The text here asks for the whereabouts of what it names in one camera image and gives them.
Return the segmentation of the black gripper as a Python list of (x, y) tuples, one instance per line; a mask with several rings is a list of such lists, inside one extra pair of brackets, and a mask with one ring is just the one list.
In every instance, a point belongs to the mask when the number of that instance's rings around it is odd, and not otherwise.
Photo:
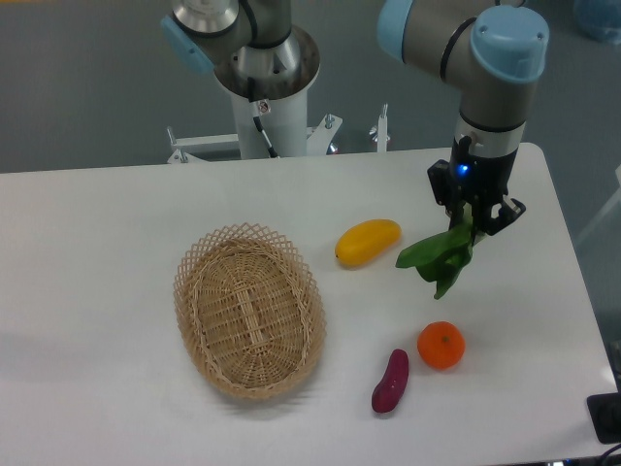
[(470, 153), (472, 138), (454, 140), (449, 162), (438, 160), (428, 170), (436, 203), (449, 217), (449, 229), (464, 222), (465, 201), (474, 202), (474, 234), (494, 236), (516, 222), (526, 206), (507, 197), (517, 150), (501, 157)]

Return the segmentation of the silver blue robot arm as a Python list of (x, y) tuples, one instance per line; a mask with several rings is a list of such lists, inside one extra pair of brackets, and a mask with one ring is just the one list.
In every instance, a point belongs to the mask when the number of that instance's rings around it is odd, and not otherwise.
[[(176, 1), (161, 22), (179, 59), (229, 93), (245, 159), (320, 154), (334, 124), (307, 128), (317, 45), (294, 25), (287, 1)], [(546, 21), (520, 1), (388, 1), (377, 41), (402, 63), (460, 91), (451, 155), (428, 172), (452, 224), (475, 236), (514, 223), (525, 206), (508, 180), (549, 39)]]

